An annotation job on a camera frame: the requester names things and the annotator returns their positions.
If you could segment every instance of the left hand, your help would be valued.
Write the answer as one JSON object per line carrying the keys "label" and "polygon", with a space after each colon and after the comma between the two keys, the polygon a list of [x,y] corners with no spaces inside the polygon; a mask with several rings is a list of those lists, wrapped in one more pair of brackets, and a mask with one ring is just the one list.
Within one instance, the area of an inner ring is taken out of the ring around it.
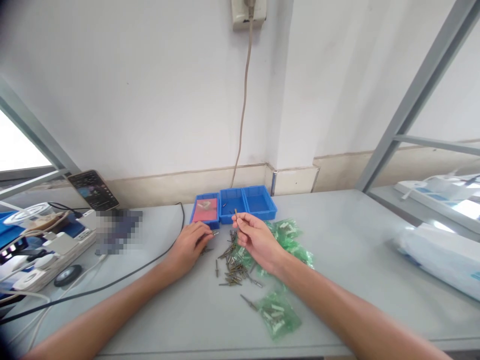
{"label": "left hand", "polygon": [[173,280],[178,280],[193,268],[200,253],[213,237],[212,230],[201,221],[185,226],[166,259],[160,264],[169,267]]}

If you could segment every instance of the window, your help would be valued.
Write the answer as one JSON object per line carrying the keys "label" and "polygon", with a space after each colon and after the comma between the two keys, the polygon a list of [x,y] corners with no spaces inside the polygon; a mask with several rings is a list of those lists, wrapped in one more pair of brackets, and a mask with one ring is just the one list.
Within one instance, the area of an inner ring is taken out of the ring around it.
{"label": "window", "polygon": [[21,183],[55,168],[19,128],[0,111],[0,186]]}
{"label": "window", "polygon": [[0,76],[0,188],[8,188],[0,189],[0,200],[42,182],[79,172]]}

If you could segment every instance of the blue plastic bin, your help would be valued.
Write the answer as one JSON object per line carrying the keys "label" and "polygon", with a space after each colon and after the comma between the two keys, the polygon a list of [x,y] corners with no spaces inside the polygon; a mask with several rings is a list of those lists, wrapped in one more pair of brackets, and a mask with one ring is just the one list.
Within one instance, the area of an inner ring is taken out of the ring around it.
{"label": "blue plastic bin", "polygon": [[247,203],[241,188],[220,190],[220,221],[222,224],[233,224],[232,215],[247,212]]}
{"label": "blue plastic bin", "polygon": [[265,185],[244,187],[242,191],[247,212],[261,220],[275,219],[278,209]]}
{"label": "blue plastic bin", "polygon": [[220,209],[222,208],[222,205],[220,204],[220,199],[219,199],[219,193],[218,192],[210,192],[207,194],[201,194],[197,195],[195,198],[195,203],[193,204],[193,210],[191,212],[190,216],[190,224],[192,223],[192,220],[194,219],[194,213],[195,209],[197,208],[197,200],[204,200],[204,199],[216,199],[216,219],[211,220],[211,221],[203,221],[205,224],[207,224],[210,229],[216,230],[220,229]]}

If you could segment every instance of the black cable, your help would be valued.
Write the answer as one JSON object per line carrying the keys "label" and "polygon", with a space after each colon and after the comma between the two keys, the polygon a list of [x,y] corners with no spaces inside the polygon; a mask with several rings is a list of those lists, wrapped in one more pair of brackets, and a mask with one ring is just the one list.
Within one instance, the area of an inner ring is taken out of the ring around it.
{"label": "black cable", "polygon": [[78,212],[77,210],[90,210],[89,207],[75,207],[75,208],[72,208],[72,207],[68,207],[66,205],[63,205],[59,202],[53,202],[53,201],[48,201],[47,202],[48,205],[50,205],[52,208],[55,208],[55,209],[59,209],[59,210],[70,210],[77,219],[80,219],[83,214],[81,212]]}
{"label": "black cable", "polygon": [[[182,214],[182,219],[181,219],[181,227],[180,227],[180,232],[182,232],[183,228],[184,228],[184,223],[185,223],[185,211],[184,211],[184,205],[181,203],[181,202],[177,202],[175,205],[178,205],[180,204],[181,206],[181,214]],[[87,295],[90,295],[90,294],[94,294],[94,293],[98,293],[99,291],[102,291],[102,290],[105,290],[119,282],[121,282],[122,280],[125,280],[126,278],[132,276],[133,274],[135,273],[138,273],[140,270],[146,268],[148,265],[150,265],[151,263],[157,261],[158,259],[160,259],[162,256],[164,256],[166,253],[168,253],[170,251],[170,249],[172,248],[172,246],[174,246],[175,244],[175,241],[170,245],[170,247],[162,254],[160,254],[159,256],[157,256],[156,258],[154,258],[153,260],[147,262],[145,265],[139,267],[138,269],[132,271],[131,273],[105,285],[105,286],[102,286],[102,287],[99,287],[99,288],[96,288],[94,290],[89,290],[89,291],[85,291],[85,292],[81,292],[79,294],[76,294],[76,295],[72,295],[72,296],[67,296],[67,297],[64,297],[64,298],[61,298],[61,299],[58,299],[58,300],[55,300],[55,301],[52,301],[52,302],[49,302],[49,303],[46,303],[44,305],[41,305],[41,306],[37,306],[37,307],[34,307],[30,310],[27,310],[27,311],[24,311],[24,312],[21,312],[21,313],[18,313],[16,315],[13,315],[13,316],[10,316],[10,317],[7,317],[6,319],[2,319],[0,320],[0,325],[3,325],[3,324],[7,324],[9,322],[12,322],[13,320],[16,320],[16,319],[20,319],[20,318],[23,318],[24,316],[27,316],[27,315],[30,315],[32,313],[35,313],[37,311],[40,311],[40,310],[43,310],[43,309],[46,309],[46,308],[49,308],[53,305],[56,305],[56,304],[60,304],[60,303],[63,303],[63,302],[66,302],[68,300],[73,300],[73,299],[77,299],[77,298],[81,298],[81,297],[84,297],[84,296],[87,296]]]}

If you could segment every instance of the white table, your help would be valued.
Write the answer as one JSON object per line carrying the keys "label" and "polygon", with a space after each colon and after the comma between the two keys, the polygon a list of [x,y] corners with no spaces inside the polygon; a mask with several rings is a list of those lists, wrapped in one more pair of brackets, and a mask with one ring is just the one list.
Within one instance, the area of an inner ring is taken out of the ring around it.
{"label": "white table", "polygon": [[[315,256],[315,268],[352,293],[373,303],[443,350],[480,348],[480,303],[463,295],[407,262],[390,245],[409,224],[356,190],[276,196],[277,219],[295,218],[304,234],[298,239]],[[109,256],[96,273],[70,294],[94,289],[129,273],[154,258],[176,238],[180,206],[145,208],[139,243],[123,255]],[[192,205],[185,206],[188,220]],[[263,297],[276,282],[261,279],[263,289],[218,286],[215,259],[228,246],[230,226],[222,225],[211,251],[189,275],[152,299],[101,351],[99,358],[115,359],[257,359],[349,354],[342,342],[289,294],[303,324],[279,343],[270,339],[261,318],[241,299]],[[93,249],[77,263],[95,262]],[[220,273],[225,269],[219,261]],[[55,305],[37,341],[137,279],[144,271],[102,292]],[[49,285],[56,298],[60,291]],[[40,300],[26,298],[11,315]],[[6,324],[10,336],[31,317]],[[24,340],[17,346],[25,350]]]}

